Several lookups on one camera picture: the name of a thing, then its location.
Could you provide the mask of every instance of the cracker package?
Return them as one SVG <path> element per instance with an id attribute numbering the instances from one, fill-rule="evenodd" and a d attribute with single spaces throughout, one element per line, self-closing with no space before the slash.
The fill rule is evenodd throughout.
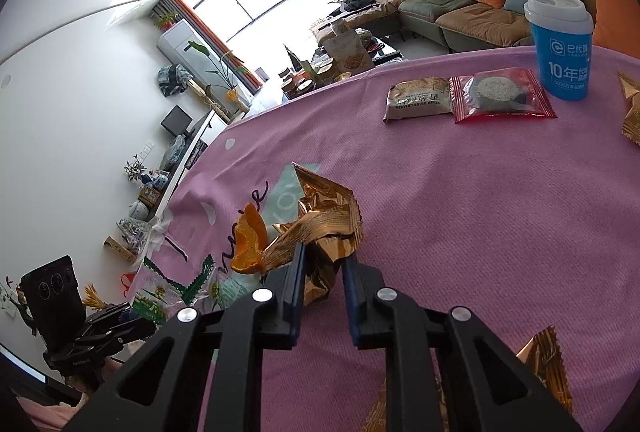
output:
<path id="1" fill-rule="evenodd" d="M 439 76 L 401 82 L 389 89 L 383 121 L 451 112 L 449 79 Z"/>
<path id="2" fill-rule="evenodd" d="M 329 56 L 334 58 L 339 73 L 357 75 L 373 69 L 373 60 L 364 49 L 362 40 L 355 30 L 330 38 L 324 43 Z"/>

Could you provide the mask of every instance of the blue paper cup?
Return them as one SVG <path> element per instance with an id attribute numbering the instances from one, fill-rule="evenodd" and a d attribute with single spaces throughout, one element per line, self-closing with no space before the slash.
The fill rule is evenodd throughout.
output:
<path id="1" fill-rule="evenodd" d="M 593 20 L 580 0 L 527 0 L 543 87 L 564 100 L 587 96 Z"/>

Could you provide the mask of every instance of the orange curtain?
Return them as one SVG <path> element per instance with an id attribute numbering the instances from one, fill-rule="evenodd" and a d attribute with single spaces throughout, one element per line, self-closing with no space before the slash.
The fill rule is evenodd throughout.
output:
<path id="1" fill-rule="evenodd" d="M 209 26 L 207 26 L 202 21 L 202 19 L 198 16 L 198 14 L 195 11 L 193 11 L 193 9 L 190 8 L 190 6 L 188 6 L 183 0 L 173 0 L 173 1 L 176 4 L 178 4 L 180 6 L 180 8 L 182 8 L 182 10 L 185 12 L 186 16 L 189 18 L 190 22 L 192 22 L 194 25 L 197 25 L 204 33 L 206 33 L 206 35 L 208 37 L 211 38 L 211 40 L 213 40 L 213 43 L 218 47 L 218 49 L 220 49 L 220 51 L 223 54 L 230 53 L 230 49 L 226 46 L 226 44 L 222 40 L 220 40 L 218 35 L 213 33 L 213 31 L 209 28 Z M 227 60 L 229 60 L 229 62 L 232 65 L 234 65 L 235 67 L 242 66 L 243 63 L 244 63 L 244 62 L 242 62 L 242 60 L 240 60 L 238 57 L 236 57 L 233 53 L 230 53 L 228 55 Z M 246 77 L 246 79 L 249 82 L 252 83 L 252 85 L 256 89 L 260 89 L 262 87 L 262 82 L 257 78 L 257 76 L 255 76 L 249 70 L 246 70 L 242 74 L 243 74 L 243 76 Z"/>

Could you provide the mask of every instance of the wall socket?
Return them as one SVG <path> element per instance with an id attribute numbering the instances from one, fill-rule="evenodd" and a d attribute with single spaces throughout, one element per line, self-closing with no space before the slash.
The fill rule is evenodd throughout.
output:
<path id="1" fill-rule="evenodd" d="M 142 148 L 142 150 L 140 152 L 138 152 L 139 160 L 140 161 L 144 161 L 145 158 L 152 151 L 153 147 L 155 147 L 154 143 L 152 141 L 147 141 L 146 145 Z"/>

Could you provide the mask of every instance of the red snack package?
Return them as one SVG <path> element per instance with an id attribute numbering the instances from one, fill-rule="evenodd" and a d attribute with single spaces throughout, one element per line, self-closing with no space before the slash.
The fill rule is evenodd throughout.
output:
<path id="1" fill-rule="evenodd" d="M 510 67 L 454 76 L 450 84 L 456 123 L 505 114 L 557 118 L 544 89 L 528 69 Z"/>

